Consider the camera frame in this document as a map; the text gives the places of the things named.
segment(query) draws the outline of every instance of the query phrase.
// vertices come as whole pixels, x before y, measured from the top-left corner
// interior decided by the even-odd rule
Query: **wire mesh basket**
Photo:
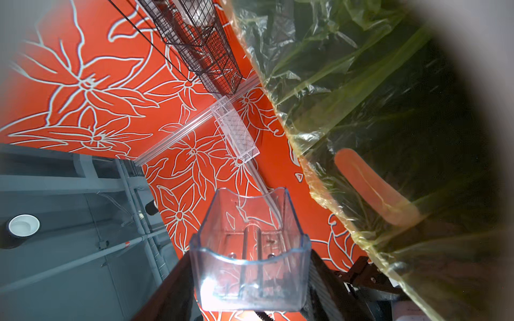
[[[212,0],[140,0],[207,91],[233,95],[243,78]]]

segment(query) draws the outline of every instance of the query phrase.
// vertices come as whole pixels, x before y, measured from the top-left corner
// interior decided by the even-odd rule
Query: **clear plastic container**
[[[311,244],[287,189],[257,197],[218,189],[189,245],[204,310],[303,307]]]

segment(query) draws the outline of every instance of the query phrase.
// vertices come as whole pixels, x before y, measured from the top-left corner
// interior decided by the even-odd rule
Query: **translucent plastic bag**
[[[214,6],[211,0],[172,0],[182,20],[190,25],[206,27],[212,24]]]
[[[392,1],[224,9],[312,196],[432,319],[490,319],[503,232],[497,175],[430,32]]]

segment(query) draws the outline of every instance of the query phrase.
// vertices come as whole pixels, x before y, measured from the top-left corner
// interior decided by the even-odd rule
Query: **orange floral wallpaper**
[[[134,159],[215,101],[174,49],[162,43],[133,0],[115,3],[189,80],[108,1],[65,0],[35,24],[12,59],[5,99],[10,114],[0,121],[2,142]],[[248,77],[251,65],[217,8],[241,72]],[[255,160],[266,184],[288,188],[313,249],[331,268],[349,269],[365,253],[335,215],[310,198],[300,164],[266,96],[254,88],[234,107],[261,151]],[[260,194],[246,167],[235,165],[213,120],[143,169],[179,257],[189,249],[217,188]],[[203,314],[210,321],[258,319],[248,311]],[[275,320],[303,320],[299,313],[268,314]]]

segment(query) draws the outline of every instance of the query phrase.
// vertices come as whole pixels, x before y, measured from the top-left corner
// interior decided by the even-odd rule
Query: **clear plastic strip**
[[[248,77],[238,88],[237,92],[229,97],[231,103],[236,102],[239,98],[241,98],[244,94],[249,92],[250,90],[256,88],[261,84],[259,77],[256,74]],[[187,134],[192,132],[194,129],[198,128],[200,125],[208,121],[213,117],[211,108],[207,107],[204,111],[196,115],[193,119],[184,124],[181,128],[172,132],[168,136],[166,136],[163,140],[152,146],[150,149],[145,151],[143,154],[138,156],[134,162],[136,166],[142,166],[155,157],[159,156],[163,151],[168,149],[170,146],[184,138]]]
[[[246,168],[250,172],[250,175],[253,177],[255,183],[257,184],[257,187],[259,188],[259,191],[262,195],[264,195],[264,199],[266,200],[266,203],[268,204],[271,212],[275,216],[275,220],[278,224],[278,229],[281,230],[284,227],[284,224],[282,222],[282,216],[280,215],[280,210],[273,200],[273,198],[270,196],[268,187],[266,186],[266,183],[264,183],[264,180],[262,179],[261,174],[259,174],[259,171],[253,164],[253,160],[250,160],[249,162],[245,163]]]

